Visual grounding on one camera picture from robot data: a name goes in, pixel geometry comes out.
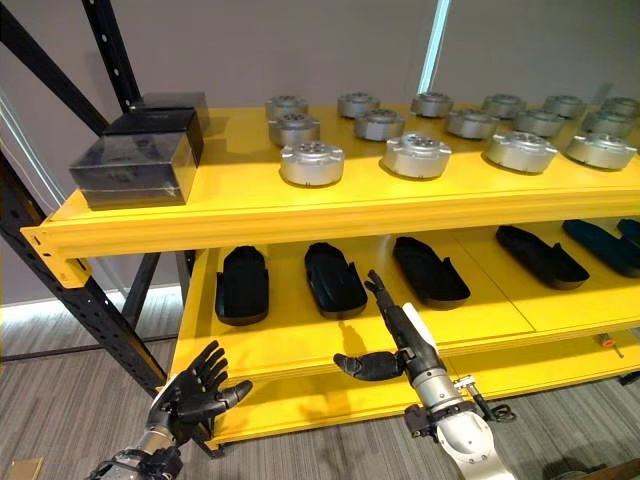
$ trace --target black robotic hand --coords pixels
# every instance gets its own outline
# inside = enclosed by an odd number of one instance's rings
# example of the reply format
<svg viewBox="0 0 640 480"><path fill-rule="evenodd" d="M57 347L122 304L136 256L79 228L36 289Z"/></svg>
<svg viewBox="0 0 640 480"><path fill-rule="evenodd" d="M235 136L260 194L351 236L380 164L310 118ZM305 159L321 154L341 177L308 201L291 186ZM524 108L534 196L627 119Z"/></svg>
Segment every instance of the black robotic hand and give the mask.
<svg viewBox="0 0 640 480"><path fill-rule="evenodd" d="M220 390L227 379L227 360L218 342L211 342L185 371L174 377L151 405L146 428L163 427L176 446L188 442L198 424L212 431L213 419L240 402L251 390L249 380Z"/></svg>

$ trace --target black plastic container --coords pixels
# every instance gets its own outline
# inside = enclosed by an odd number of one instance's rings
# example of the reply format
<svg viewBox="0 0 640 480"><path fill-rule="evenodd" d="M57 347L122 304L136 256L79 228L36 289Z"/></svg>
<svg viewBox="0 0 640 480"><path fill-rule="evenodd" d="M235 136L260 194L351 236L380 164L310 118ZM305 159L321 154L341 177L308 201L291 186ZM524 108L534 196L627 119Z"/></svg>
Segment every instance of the black plastic container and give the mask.
<svg viewBox="0 0 640 480"><path fill-rule="evenodd" d="M627 240L640 247L640 222L625 218L618 222L618 230Z"/></svg>
<svg viewBox="0 0 640 480"><path fill-rule="evenodd" d="M89 207L155 207L186 203L196 163L184 133L98 139L69 168Z"/></svg>
<svg viewBox="0 0 640 480"><path fill-rule="evenodd" d="M134 111L141 110L179 110L179 109L195 109L200 123L200 132L205 135L209 126L209 111L207 109L207 100L204 92L153 92L145 93L138 100L133 102L131 109Z"/></svg>
<svg viewBox="0 0 640 480"><path fill-rule="evenodd" d="M269 313L269 272L254 247L235 248L218 272L216 315L222 323L251 325Z"/></svg>
<svg viewBox="0 0 640 480"><path fill-rule="evenodd" d="M185 133L196 165L200 163L202 132L195 109L149 110L125 113L107 127L103 135L136 135L143 133Z"/></svg>
<svg viewBox="0 0 640 480"><path fill-rule="evenodd" d="M307 281L320 313L333 319L358 315L367 305L356 266L328 243L314 243L304 256Z"/></svg>
<svg viewBox="0 0 640 480"><path fill-rule="evenodd" d="M496 238L524 268L548 287L572 290L589 279L589 272L559 243L550 247L533 233L504 225L498 228Z"/></svg>
<svg viewBox="0 0 640 480"><path fill-rule="evenodd" d="M459 307L471 291L451 263L440 260L429 245L412 237L398 237L393 256L418 299L439 310Z"/></svg>
<svg viewBox="0 0 640 480"><path fill-rule="evenodd" d="M625 277L640 277L640 247L625 237L582 220L565 220L562 228L600 261Z"/></svg>

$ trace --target yellow shelf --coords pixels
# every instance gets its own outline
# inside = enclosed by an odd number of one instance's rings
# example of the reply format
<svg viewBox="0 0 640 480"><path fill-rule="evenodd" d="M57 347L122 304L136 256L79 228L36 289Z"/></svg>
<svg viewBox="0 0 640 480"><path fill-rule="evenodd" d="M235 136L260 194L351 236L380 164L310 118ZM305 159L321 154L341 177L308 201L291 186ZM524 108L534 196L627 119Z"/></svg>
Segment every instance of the yellow shelf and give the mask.
<svg viewBox="0 0 640 480"><path fill-rule="evenodd" d="M396 301L411 301L428 319L444 356L449 345L533 331L449 232L420 233L415 237L428 243L442 258L452 258L472 291L465 305L450 311L421 306L392 258L394 236L336 239L331 244L342 250L349 261L355 261L361 280L374 268ZM227 351L230 377L253 380L331 372L336 352L362 355L395 350L371 296L364 312L355 318L336 321L320 315L306 281L304 255L309 244L261 248L269 269L269 315L246 327L225 325L213 311L215 272L222 271L229 249L201 253L192 276L172 371L186 368L194 352L214 338Z"/></svg>
<svg viewBox="0 0 640 480"><path fill-rule="evenodd" d="M450 359L447 367L453 378L473 374L478 388L489 399L519 395L637 369L637 339L629 332L614 337L624 358L587 337L464 355ZM258 382L243 403L216 419L211 446L397 415L413 403L417 403L416 394L404 377L368 383L334 370L323 375Z"/></svg>
<svg viewBox="0 0 640 480"><path fill-rule="evenodd" d="M526 225L549 240L559 223ZM412 234L441 258L450 256L469 285L471 298L460 308L437 311L422 306L404 280L391 250L395 236L332 240L361 279L374 268L394 299L412 302L432 331L441 354L462 354L540 344L640 325L640 281L609 271L579 245L567 250L592 278L575 291L558 292L538 284L495 242L495 228ZM216 271L229 249L206 250L195 264L172 372L186 368L193 355L217 339L227 350L229 375L256 381L329 373L333 354L361 355L395 350L375 301L359 316L336 321L322 317L306 283L304 254L309 242L261 247L270 276L270 311L252 326L221 323L213 310Z"/></svg>
<svg viewBox="0 0 640 480"><path fill-rule="evenodd" d="M621 172L605 172L558 154L543 174L520 175L486 163L480 156L486 142L453 137L443 120L397 110L407 116L406 131L451 145L440 178L389 175L378 164L384 143L354 138L352 121L331 106L311 113L320 119L322 139L345 150L343 179L326 188L294 187L278 174L279 149L269 143L262 108L211 109L187 205L92 211L76 191L23 233L63 285L79 287L90 271L76 259L86 257L640 214L637 157ZM569 122L554 142L564 147L576 128Z"/></svg>
<svg viewBox="0 0 640 480"><path fill-rule="evenodd" d="M596 220L616 236L618 219ZM562 230L562 222L521 225L547 244L560 242L591 275L575 290L553 290L516 263L495 238L495 227L457 230L460 241L486 274L538 331L600 329L640 325L640 279L627 278L597 260Z"/></svg>

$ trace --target black metal frame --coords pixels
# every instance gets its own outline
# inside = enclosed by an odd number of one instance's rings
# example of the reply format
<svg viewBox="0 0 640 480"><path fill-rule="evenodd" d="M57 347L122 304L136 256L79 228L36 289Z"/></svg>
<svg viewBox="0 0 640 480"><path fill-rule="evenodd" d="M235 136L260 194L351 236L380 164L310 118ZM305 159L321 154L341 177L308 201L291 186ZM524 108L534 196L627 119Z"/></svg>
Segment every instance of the black metal frame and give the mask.
<svg viewBox="0 0 640 480"><path fill-rule="evenodd" d="M123 112L140 98L140 90L133 75L129 56L110 0L82 0L93 36L107 68L107 74Z"/></svg>
<svg viewBox="0 0 640 480"><path fill-rule="evenodd" d="M126 112L129 105L140 97L140 92L111 2L83 0L83 5L120 107L123 112ZM4 43L94 133L102 134L108 125L107 120L2 3L0 3L0 42ZM138 337L135 327L160 253L149 253L143 257L121 313L92 277L89 277L87 283L81 288L64 288L51 274L38 253L24 239L20 228L40 225L45 215L2 152L0 152L0 187L2 238L95 338L99 346L91 347L106 349L150 396L155 396L156 387L166 383L167 375ZM186 292L194 254L183 252L178 256L185 266L180 274L180 285L183 292ZM76 350L71 348L56 353L69 353ZM201 425L195 435L196 443L209 456L218 456L219 452L213 452L204 443L208 438L209 432L204 425Z"/></svg>

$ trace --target black box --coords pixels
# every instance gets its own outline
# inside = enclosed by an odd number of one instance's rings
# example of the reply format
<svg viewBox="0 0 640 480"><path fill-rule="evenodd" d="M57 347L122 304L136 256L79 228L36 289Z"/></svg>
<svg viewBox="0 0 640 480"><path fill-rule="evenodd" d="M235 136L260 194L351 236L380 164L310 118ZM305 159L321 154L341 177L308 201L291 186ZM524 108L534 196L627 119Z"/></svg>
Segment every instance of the black box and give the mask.
<svg viewBox="0 0 640 480"><path fill-rule="evenodd" d="M100 138L69 168L92 209L182 205L196 163L185 133Z"/></svg>
<svg viewBox="0 0 640 480"><path fill-rule="evenodd" d="M204 136L209 126L209 111L204 92L186 93L145 93L133 102L131 110L175 110L195 108L200 122L200 132Z"/></svg>
<svg viewBox="0 0 640 480"><path fill-rule="evenodd" d="M141 110L117 118L103 135L135 135L143 133L186 133L193 150L196 165L200 163L200 155L204 142L200 125L193 108L180 110Z"/></svg>

